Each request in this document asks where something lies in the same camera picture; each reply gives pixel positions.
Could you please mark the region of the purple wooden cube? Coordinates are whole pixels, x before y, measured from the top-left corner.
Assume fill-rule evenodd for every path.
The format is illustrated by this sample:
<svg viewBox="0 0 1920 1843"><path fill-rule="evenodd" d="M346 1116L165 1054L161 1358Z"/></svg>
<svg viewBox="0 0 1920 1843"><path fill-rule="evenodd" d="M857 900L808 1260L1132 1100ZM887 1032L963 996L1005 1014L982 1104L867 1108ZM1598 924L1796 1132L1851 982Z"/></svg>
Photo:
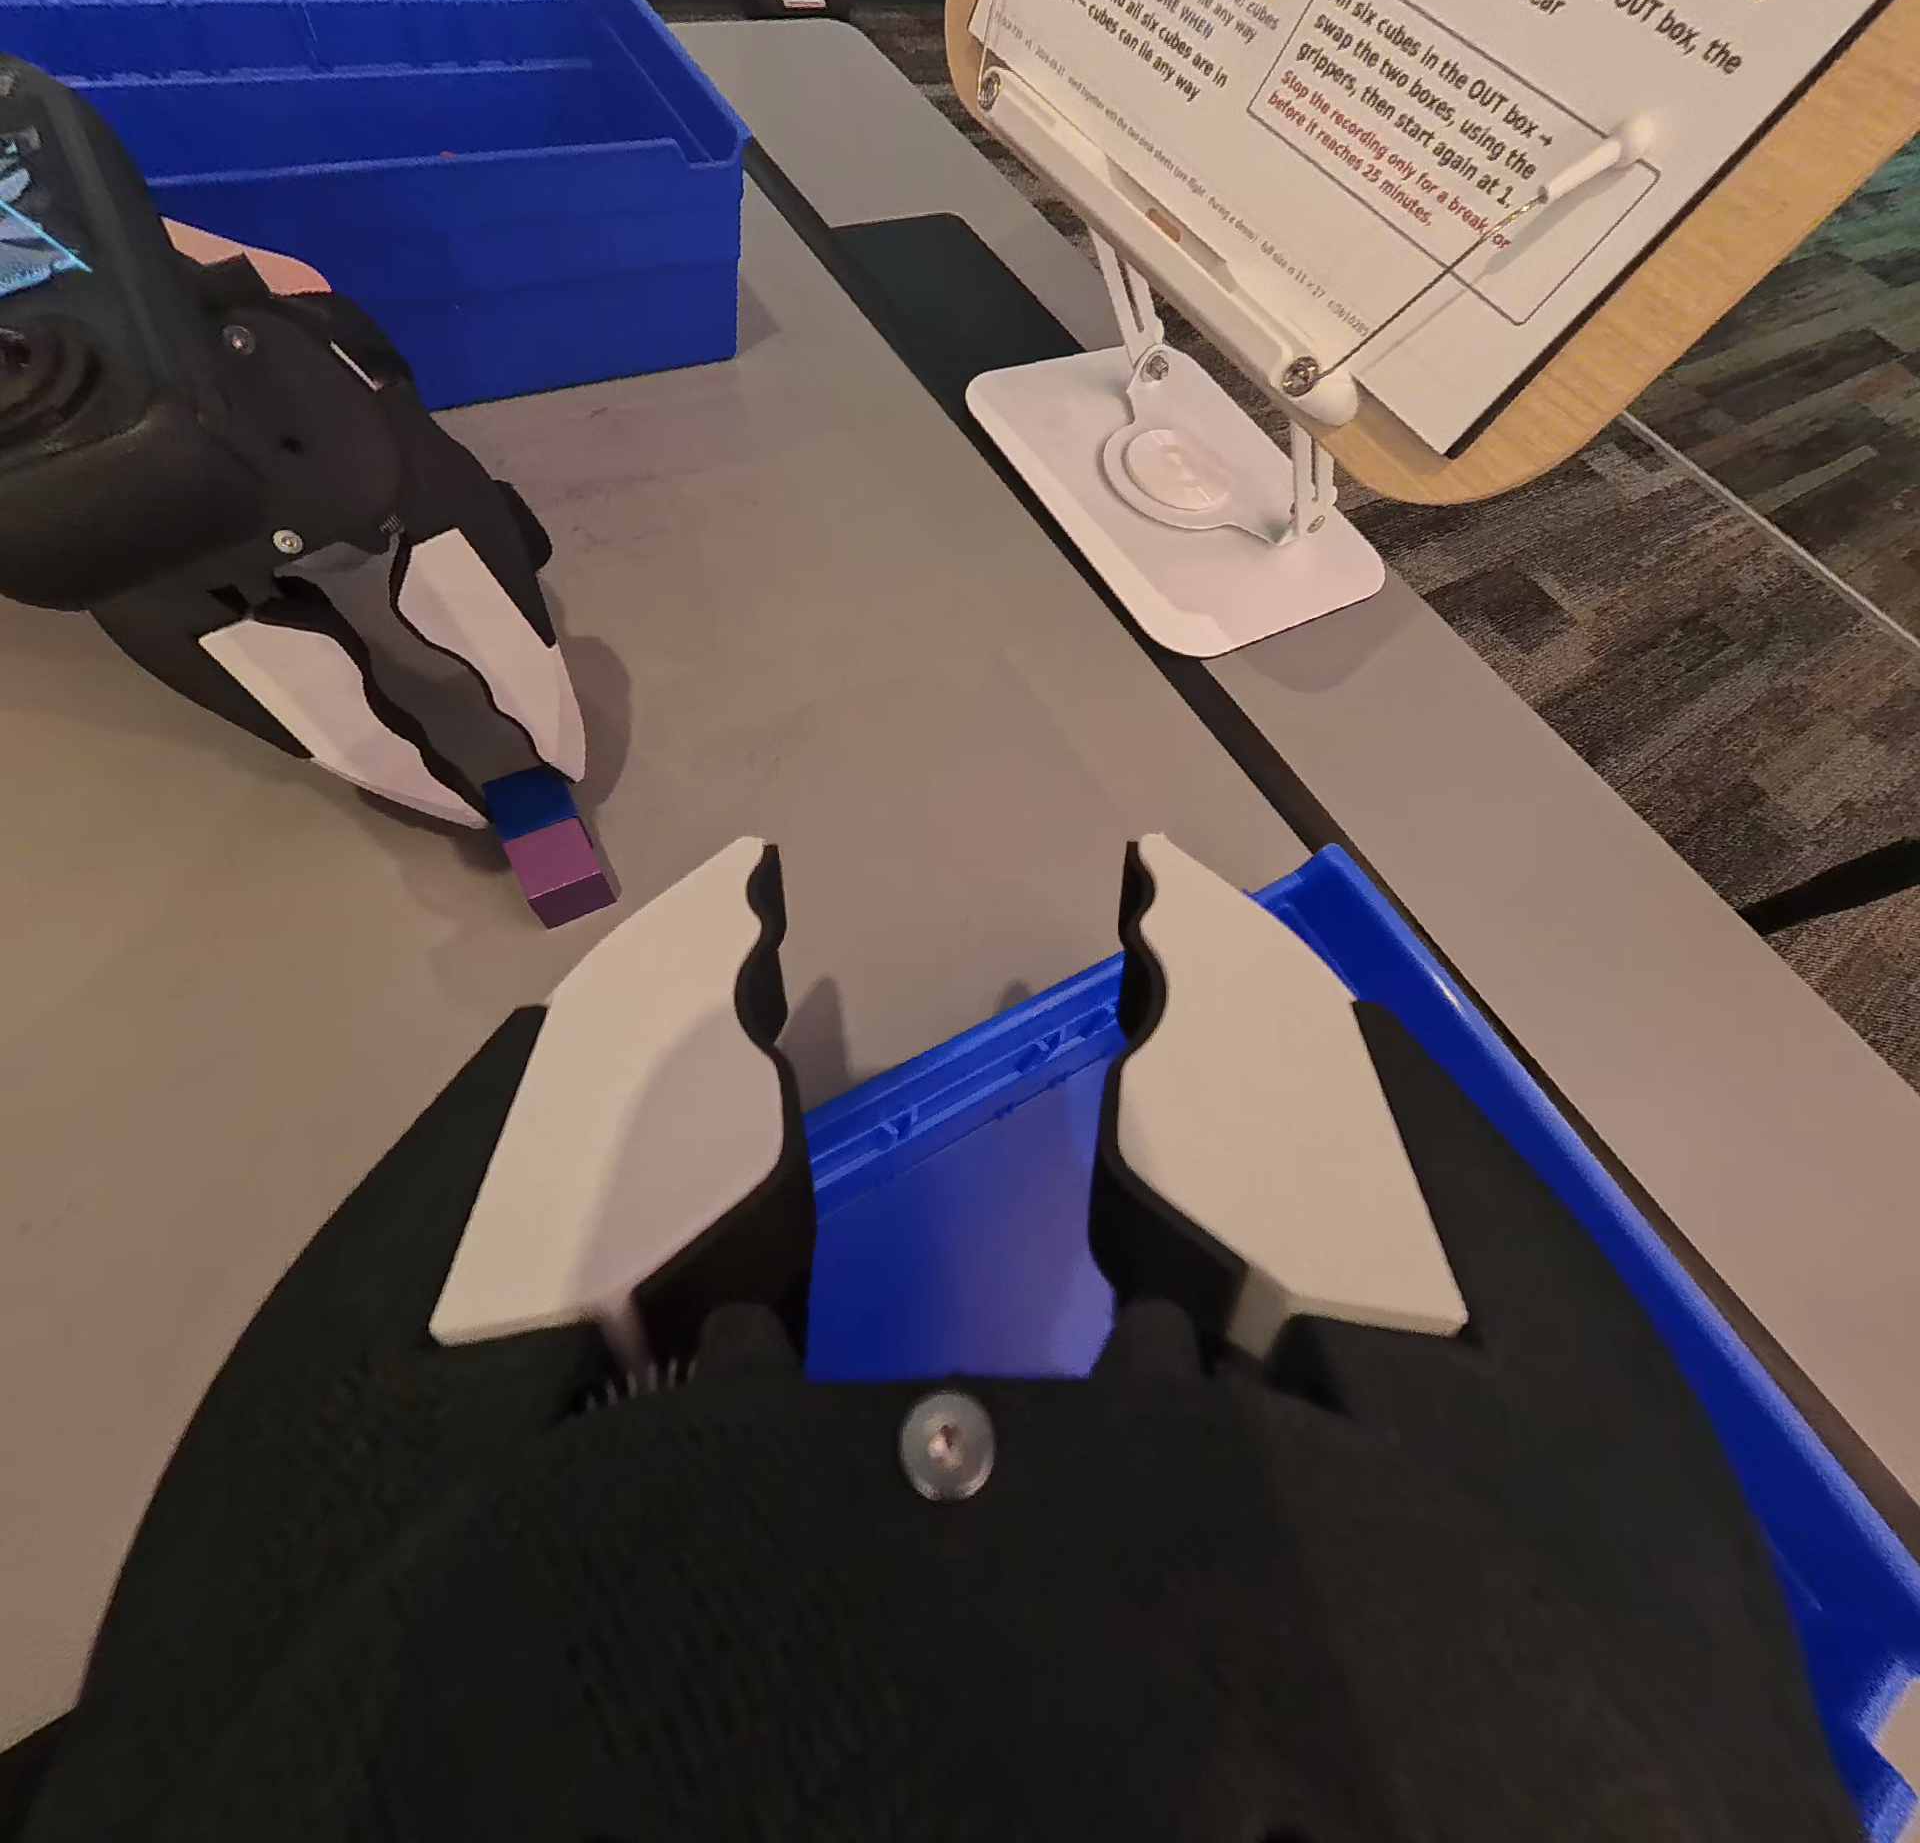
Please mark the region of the purple wooden cube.
<svg viewBox="0 0 1920 1843"><path fill-rule="evenodd" d="M533 914L547 930L563 930L618 902L612 872L581 818L503 838L501 848Z"/></svg>

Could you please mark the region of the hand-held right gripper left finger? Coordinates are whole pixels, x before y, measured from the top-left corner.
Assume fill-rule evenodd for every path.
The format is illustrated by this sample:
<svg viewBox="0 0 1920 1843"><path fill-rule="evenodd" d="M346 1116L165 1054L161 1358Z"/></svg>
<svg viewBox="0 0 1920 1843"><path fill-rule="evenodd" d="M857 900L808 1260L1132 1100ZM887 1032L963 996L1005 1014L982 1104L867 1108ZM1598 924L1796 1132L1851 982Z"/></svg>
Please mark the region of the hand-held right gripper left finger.
<svg viewBox="0 0 1920 1843"><path fill-rule="evenodd" d="M807 1352L815 1184L782 1052L781 848L739 838L558 982L428 1322L444 1348L594 1328L689 1368L730 1306Z"/></svg>

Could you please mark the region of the blue wooden cube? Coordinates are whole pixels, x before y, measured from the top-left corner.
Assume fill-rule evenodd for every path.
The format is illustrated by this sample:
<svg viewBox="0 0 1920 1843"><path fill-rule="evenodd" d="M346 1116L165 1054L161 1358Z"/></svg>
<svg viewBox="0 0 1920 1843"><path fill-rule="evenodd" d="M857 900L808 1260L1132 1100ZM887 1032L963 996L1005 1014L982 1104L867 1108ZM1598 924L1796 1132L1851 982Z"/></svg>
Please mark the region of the blue wooden cube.
<svg viewBox="0 0 1920 1843"><path fill-rule="evenodd" d="M540 838L550 830L585 830L585 820L564 774L548 766L519 770L482 786L493 832L503 846Z"/></svg>

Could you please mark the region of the black stand foot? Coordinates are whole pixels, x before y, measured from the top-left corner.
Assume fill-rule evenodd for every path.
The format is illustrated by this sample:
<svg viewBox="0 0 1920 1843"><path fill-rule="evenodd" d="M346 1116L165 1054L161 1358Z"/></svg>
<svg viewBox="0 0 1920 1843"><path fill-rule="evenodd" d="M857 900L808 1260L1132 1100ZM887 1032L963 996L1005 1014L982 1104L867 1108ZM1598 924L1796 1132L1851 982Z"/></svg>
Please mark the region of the black stand foot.
<svg viewBox="0 0 1920 1843"><path fill-rule="evenodd" d="M1849 914L1919 890L1919 840L1899 840L1834 864L1740 910L1761 936L1773 938L1818 920Z"/></svg>

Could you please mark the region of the blue plastic bin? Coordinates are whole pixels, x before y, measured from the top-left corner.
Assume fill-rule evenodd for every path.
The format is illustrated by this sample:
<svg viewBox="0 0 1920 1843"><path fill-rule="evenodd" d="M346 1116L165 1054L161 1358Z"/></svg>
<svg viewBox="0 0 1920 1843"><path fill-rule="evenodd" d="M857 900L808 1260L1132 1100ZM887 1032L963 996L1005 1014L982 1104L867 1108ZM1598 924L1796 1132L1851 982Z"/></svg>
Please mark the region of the blue plastic bin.
<svg viewBox="0 0 1920 1843"><path fill-rule="evenodd" d="M1689 1276L1657 1208L1578 1132L1340 848L1255 894L1393 1010L1594 1234L1705 1404L1788 1592L1870 1840L1916 1840L1916 1774L1879 1740L1919 1674L1916 1560ZM1088 1252L1096 1116L1118 1056L1111 958L807 1116L821 1212L818 1380L1085 1376L1112 1328Z"/></svg>
<svg viewBox="0 0 1920 1843"><path fill-rule="evenodd" d="M298 261L452 411L730 361L751 133L649 0L5 0L159 211Z"/></svg>

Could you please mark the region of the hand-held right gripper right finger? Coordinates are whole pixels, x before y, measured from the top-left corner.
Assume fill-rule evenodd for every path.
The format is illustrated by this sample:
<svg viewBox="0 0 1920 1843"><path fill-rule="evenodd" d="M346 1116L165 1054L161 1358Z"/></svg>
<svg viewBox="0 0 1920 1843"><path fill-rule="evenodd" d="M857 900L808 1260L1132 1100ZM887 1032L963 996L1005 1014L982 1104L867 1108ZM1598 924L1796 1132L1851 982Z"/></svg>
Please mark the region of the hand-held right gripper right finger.
<svg viewBox="0 0 1920 1843"><path fill-rule="evenodd" d="M1115 1310L1171 1306L1204 1352L1253 1366L1308 1322L1465 1336L1356 994L1167 834L1129 846L1117 928L1121 1048L1092 1162Z"/></svg>

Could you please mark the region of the printed instruction sheet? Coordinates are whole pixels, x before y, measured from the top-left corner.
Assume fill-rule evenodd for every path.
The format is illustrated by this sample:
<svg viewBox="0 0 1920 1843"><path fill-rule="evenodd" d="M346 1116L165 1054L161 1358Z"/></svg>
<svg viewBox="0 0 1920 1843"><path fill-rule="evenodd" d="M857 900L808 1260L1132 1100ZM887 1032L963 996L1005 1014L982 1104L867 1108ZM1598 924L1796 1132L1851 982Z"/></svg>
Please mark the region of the printed instruction sheet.
<svg viewBox="0 0 1920 1843"><path fill-rule="evenodd" d="M980 109L1264 391L1453 459L1889 0L976 0Z"/></svg>

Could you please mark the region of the wooden display board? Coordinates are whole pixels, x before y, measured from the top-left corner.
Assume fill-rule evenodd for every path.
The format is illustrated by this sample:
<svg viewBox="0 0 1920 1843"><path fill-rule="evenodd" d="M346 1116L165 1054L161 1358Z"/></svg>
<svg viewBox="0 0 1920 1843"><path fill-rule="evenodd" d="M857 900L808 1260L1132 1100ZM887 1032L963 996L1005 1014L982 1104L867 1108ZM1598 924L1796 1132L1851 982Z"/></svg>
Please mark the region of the wooden display board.
<svg viewBox="0 0 1920 1843"><path fill-rule="evenodd" d="M967 111L1028 167L1065 213L1088 227L1051 179L1000 141L982 111L980 49L970 31L979 0L949 0L947 55ZM1889 301L1892 273L1849 265L1858 249L1829 243L1830 221L1851 229L1858 193L1879 201L1879 177L1916 163L1916 0L1886 0L1867 27L1734 165L1652 247L1628 277L1528 377L1476 439L1453 459L1419 451L1379 407L1326 429L1264 391L1147 281L1180 317L1185 349L1213 357L1224 381L1328 439L1361 487L1416 505L1492 499L1569 463L1617 417L1643 417L1706 463L1765 445L1755 423L1829 415L1916 421L1916 293Z"/></svg>

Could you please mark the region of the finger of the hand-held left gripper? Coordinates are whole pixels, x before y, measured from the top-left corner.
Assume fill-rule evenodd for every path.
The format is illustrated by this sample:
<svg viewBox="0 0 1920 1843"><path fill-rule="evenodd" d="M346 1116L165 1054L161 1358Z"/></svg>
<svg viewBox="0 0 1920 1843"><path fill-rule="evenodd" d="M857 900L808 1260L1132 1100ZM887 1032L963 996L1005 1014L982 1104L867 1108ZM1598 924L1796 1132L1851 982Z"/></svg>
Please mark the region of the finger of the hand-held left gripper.
<svg viewBox="0 0 1920 1843"><path fill-rule="evenodd" d="M396 615L478 675L493 707L548 768L585 780L586 725L564 653L545 643L467 535L451 531L412 545L396 583Z"/></svg>
<svg viewBox="0 0 1920 1843"><path fill-rule="evenodd" d="M374 711L368 673L345 637L319 611L263 613L207 633L199 647L321 770L427 818L486 828L421 747Z"/></svg>

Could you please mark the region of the person's left hand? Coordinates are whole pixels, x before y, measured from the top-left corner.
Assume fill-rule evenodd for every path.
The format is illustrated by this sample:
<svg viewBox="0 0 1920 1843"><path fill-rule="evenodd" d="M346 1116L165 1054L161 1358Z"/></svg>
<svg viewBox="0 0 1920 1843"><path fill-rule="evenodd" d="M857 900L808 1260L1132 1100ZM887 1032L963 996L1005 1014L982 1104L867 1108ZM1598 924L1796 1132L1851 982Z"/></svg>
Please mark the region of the person's left hand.
<svg viewBox="0 0 1920 1843"><path fill-rule="evenodd" d="M313 267L271 251L243 247L230 239L204 233L190 225L162 221L172 247L199 267L232 267L246 263L261 283L277 297L306 297L330 293L327 277Z"/></svg>

